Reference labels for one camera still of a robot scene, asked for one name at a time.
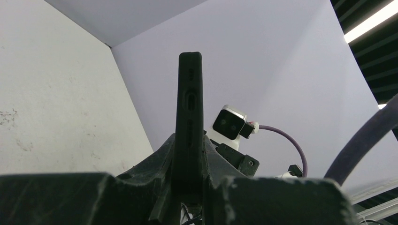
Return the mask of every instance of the ceiling light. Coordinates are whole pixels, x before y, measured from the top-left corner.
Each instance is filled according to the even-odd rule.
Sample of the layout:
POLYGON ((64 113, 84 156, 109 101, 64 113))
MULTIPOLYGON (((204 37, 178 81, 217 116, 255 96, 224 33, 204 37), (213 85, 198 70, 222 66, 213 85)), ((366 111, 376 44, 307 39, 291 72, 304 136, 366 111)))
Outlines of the ceiling light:
POLYGON ((344 35, 344 39, 347 43, 352 42, 357 37, 368 32, 370 29, 381 24, 391 16, 398 13, 398 0, 392 1, 390 4, 380 9, 377 13, 373 14, 367 20, 356 26, 354 29, 344 35))
POLYGON ((383 109, 386 106, 386 104, 380 104, 379 109, 383 109))

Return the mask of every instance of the ceiling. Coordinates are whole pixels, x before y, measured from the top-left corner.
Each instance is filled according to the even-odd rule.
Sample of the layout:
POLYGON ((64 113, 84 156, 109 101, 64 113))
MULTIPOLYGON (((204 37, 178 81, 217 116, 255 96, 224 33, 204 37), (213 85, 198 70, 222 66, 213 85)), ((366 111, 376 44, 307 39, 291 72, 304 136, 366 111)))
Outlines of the ceiling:
MULTIPOLYGON (((392 0, 331 0, 344 34, 392 0)), ((379 104, 398 93, 398 14, 349 43, 379 104)), ((398 139, 398 128, 393 129, 398 139)))
POLYGON ((114 47, 206 0, 46 0, 114 47))

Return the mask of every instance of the black cable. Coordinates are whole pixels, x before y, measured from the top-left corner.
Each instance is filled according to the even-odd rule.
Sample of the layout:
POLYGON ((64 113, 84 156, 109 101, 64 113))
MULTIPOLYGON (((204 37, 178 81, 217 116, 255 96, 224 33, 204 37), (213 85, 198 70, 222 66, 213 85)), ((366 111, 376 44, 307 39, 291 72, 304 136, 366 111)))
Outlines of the black cable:
POLYGON ((398 94, 357 131, 333 161, 325 178, 342 185, 366 153, 397 125, 398 94))
POLYGON ((295 141, 287 133, 285 133, 282 130, 279 130, 275 127, 259 125, 259 129, 273 131, 273 132, 276 132, 276 133, 286 137, 294 145, 294 147, 296 147, 298 153, 300 154, 301 162, 303 163, 303 176, 302 177, 307 177, 307 173, 308 173, 307 159, 306 159, 306 156, 304 155, 304 152, 301 149, 300 145, 297 143, 297 141, 295 141))
POLYGON ((372 220, 372 219, 365 219, 362 222, 360 222, 360 224, 365 223, 365 222, 374 223, 374 224, 378 224, 378 225, 384 225, 383 223, 377 222, 376 220, 372 220))
POLYGON ((199 215, 197 215, 196 217, 186 221, 185 223, 183 223, 182 225, 190 225, 190 224, 194 224, 196 222, 199 222, 200 219, 202 219, 202 213, 200 213, 199 215))

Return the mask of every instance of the wall stain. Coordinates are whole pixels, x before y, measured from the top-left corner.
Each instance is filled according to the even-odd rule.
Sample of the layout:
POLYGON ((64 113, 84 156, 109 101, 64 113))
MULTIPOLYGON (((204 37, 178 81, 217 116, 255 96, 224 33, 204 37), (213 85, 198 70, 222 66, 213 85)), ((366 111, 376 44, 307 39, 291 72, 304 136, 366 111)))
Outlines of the wall stain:
POLYGON ((91 152, 91 157, 96 158, 96 159, 101 159, 99 156, 97 156, 96 154, 94 154, 94 152, 91 152))
POLYGON ((13 109, 9 111, 0 111, 0 125, 6 126, 8 130, 17 127, 15 124, 15 118, 18 117, 18 111, 13 109))
POLYGON ((24 151, 32 151, 33 143, 29 142, 29 144, 23 144, 19 139, 16 139, 16 144, 24 151))
POLYGON ((124 161, 122 161, 121 163, 122 163, 122 168, 126 171, 127 170, 126 164, 124 163, 124 161))

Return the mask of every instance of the white backdrop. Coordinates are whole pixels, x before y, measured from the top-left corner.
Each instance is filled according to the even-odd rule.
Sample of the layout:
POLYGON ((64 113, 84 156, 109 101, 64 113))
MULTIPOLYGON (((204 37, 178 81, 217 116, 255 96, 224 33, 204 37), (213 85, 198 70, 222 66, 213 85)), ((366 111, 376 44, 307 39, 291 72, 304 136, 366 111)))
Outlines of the white backdrop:
POLYGON ((0 1, 0 174, 106 171, 152 153, 110 49, 42 0, 0 1))
POLYGON ((205 0, 45 0, 114 47, 205 0))
MULTIPOLYGON (((302 146, 309 177, 323 177, 352 135, 378 110, 329 0, 208 0, 112 49, 153 149, 174 132, 178 55, 203 56, 205 127, 230 104, 248 120, 280 128, 302 146)), ((301 165, 294 147, 268 131, 240 151, 258 176, 301 165)), ((343 186, 349 193, 395 176, 388 134, 343 186)))

